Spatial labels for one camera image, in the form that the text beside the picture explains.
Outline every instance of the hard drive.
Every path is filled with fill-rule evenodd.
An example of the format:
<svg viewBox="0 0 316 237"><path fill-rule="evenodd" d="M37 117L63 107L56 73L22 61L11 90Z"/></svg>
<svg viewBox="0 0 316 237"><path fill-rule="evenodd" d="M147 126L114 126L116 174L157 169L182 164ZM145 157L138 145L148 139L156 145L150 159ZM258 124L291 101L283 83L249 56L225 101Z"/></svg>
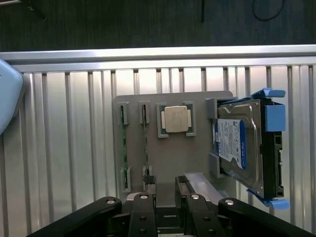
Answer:
<svg viewBox="0 0 316 237"><path fill-rule="evenodd" d="M264 199L283 197L278 105L268 98L228 102L214 124L221 170Z"/></svg>

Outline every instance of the light blue object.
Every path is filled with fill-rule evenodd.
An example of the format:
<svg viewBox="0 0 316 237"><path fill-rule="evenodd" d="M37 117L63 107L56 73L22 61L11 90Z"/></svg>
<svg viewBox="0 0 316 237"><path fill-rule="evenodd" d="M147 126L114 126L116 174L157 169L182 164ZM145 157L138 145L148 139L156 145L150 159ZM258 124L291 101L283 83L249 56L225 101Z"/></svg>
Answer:
<svg viewBox="0 0 316 237"><path fill-rule="evenodd" d="M22 75L0 60L0 135L15 114L22 89Z"/></svg>
<svg viewBox="0 0 316 237"><path fill-rule="evenodd" d="M242 99L234 99L220 103L220 105L236 103L241 101L247 101L252 99L265 99L265 98L283 98L285 96L284 90L273 90L272 88L263 88L251 96L244 97Z"/></svg>
<svg viewBox="0 0 316 237"><path fill-rule="evenodd" d="M266 105L266 131L285 131L284 105Z"/></svg>
<svg viewBox="0 0 316 237"><path fill-rule="evenodd" d="M273 207L274 210L286 210L290 208L290 203L286 199L268 198L262 199L257 196L254 192L247 189L247 192L254 195L264 206Z"/></svg>
<svg viewBox="0 0 316 237"><path fill-rule="evenodd" d="M273 90L272 88L263 88L251 95L253 99L283 98L284 96L284 90Z"/></svg>

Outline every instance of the blue plastic tab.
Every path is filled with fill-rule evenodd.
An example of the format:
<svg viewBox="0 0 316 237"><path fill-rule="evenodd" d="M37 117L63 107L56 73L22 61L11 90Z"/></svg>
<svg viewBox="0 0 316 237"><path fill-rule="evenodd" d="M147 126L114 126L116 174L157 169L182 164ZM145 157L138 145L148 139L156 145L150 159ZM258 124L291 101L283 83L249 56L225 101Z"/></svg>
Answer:
<svg viewBox="0 0 316 237"><path fill-rule="evenodd" d="M286 210L290 208L290 203L286 199L276 199L276 198L263 199L249 189L247 189L247 192L254 195L264 206L273 207L274 210Z"/></svg>
<svg viewBox="0 0 316 237"><path fill-rule="evenodd" d="M266 105L266 131L285 131L285 106Z"/></svg>
<svg viewBox="0 0 316 237"><path fill-rule="evenodd" d="M237 103L241 101L247 101L252 99L265 99L265 98L283 98L285 96L284 90L273 90L272 88L263 88L255 93L253 93L251 96L244 97L242 99L234 99L225 101L222 103L219 103L220 105L224 104L230 104L230 103Z"/></svg>
<svg viewBox="0 0 316 237"><path fill-rule="evenodd" d="M253 99L283 98L284 96L284 90L273 90L272 88L263 88L251 95Z"/></svg>

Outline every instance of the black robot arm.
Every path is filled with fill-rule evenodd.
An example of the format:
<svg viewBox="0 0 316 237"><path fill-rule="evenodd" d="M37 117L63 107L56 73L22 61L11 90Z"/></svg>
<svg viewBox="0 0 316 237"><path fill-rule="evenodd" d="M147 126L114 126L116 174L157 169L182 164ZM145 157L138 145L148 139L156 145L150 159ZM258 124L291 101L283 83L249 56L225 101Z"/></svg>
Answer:
<svg viewBox="0 0 316 237"><path fill-rule="evenodd" d="M155 184L150 184L144 193L129 195L123 204L118 198L104 197L29 237L156 237L163 229L158 227L155 190ZM193 192L189 182L179 182L179 177L175 204L179 234L187 236L315 237L235 198L207 201Z"/></svg>

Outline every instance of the hard drive label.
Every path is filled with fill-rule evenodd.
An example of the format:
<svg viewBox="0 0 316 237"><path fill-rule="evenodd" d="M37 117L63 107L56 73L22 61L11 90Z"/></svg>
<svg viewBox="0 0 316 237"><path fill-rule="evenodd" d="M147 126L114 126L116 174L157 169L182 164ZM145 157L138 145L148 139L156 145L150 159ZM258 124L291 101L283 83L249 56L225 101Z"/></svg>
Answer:
<svg viewBox="0 0 316 237"><path fill-rule="evenodd" d="M215 143L218 155L241 169L246 169L245 125L239 119L218 119L215 126Z"/></svg>

